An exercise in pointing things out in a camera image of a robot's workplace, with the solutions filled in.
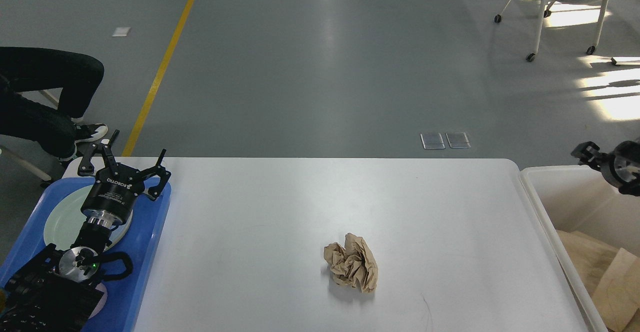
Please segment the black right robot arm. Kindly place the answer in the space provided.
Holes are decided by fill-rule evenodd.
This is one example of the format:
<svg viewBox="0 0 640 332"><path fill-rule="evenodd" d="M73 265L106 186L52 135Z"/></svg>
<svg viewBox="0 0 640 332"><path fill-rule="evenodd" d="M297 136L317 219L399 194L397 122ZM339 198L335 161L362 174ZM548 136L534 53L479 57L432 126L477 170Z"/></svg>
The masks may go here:
<svg viewBox="0 0 640 332"><path fill-rule="evenodd" d="M621 195L640 196L639 141L621 142L608 153L601 152L601 148L594 142L583 142L570 155L578 159L579 165L598 171Z"/></svg>

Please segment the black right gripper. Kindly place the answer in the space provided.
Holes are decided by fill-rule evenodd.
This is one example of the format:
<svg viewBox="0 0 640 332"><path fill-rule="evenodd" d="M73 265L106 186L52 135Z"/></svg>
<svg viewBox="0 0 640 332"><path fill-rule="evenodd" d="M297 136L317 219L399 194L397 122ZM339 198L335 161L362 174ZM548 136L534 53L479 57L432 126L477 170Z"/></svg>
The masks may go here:
<svg viewBox="0 0 640 332"><path fill-rule="evenodd" d="M577 145L571 152L578 159L578 165L600 171L605 181L618 190L639 189L640 145L635 141L624 141L610 152L592 141Z"/></svg>

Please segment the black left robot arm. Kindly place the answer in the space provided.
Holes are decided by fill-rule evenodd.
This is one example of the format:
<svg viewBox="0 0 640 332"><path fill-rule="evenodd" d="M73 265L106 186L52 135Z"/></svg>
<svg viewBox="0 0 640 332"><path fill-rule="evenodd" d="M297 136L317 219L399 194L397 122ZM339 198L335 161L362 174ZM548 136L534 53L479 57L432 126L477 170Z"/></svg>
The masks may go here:
<svg viewBox="0 0 640 332"><path fill-rule="evenodd" d="M92 143L77 177L44 191L1 266L3 332L130 332L169 211L171 173L157 161L140 170L116 160L108 139ZM89 187L74 210L71 243L45 243L46 218L71 193Z"/></svg>

